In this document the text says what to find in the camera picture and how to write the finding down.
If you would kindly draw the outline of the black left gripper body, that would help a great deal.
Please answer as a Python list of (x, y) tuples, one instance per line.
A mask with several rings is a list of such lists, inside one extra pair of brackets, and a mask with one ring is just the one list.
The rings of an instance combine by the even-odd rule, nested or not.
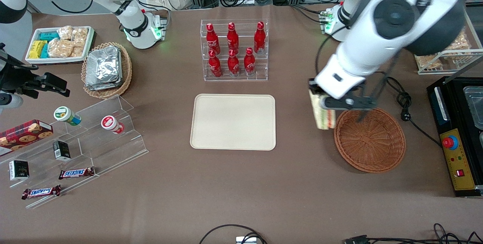
[(311, 94), (313, 95), (324, 95), (325, 91), (319, 87), (319, 85), (315, 82), (315, 79), (308, 80), (308, 88)]

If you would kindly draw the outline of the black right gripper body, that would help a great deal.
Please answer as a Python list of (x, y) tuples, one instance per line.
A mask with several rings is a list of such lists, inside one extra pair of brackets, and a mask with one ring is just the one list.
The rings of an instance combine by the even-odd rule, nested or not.
[(7, 93), (26, 94), (27, 91), (44, 91), (41, 79), (32, 71), (38, 70), (35, 64), (24, 64), (5, 51), (5, 44), (0, 44), (1, 90)]

